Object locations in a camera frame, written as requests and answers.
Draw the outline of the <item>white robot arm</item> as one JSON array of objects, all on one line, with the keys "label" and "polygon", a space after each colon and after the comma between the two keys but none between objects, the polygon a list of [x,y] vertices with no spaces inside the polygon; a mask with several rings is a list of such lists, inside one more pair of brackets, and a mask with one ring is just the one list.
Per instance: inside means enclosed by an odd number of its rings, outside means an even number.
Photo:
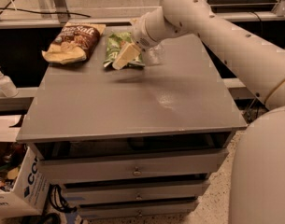
[{"label": "white robot arm", "polygon": [[205,0],[163,0],[131,23],[132,40],[114,68],[167,38],[194,34],[265,105],[235,150],[229,224],[285,224],[285,49],[214,14]]}]

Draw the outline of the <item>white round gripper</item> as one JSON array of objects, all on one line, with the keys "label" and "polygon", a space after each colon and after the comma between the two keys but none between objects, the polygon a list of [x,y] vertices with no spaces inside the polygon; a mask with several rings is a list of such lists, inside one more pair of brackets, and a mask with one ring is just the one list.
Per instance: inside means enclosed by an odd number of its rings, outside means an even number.
[{"label": "white round gripper", "polygon": [[141,49],[150,49],[158,44],[156,37],[158,33],[157,22],[150,13],[130,20],[132,25],[132,40],[135,43],[126,42],[112,66],[116,70],[121,70],[126,64],[135,59]]}]

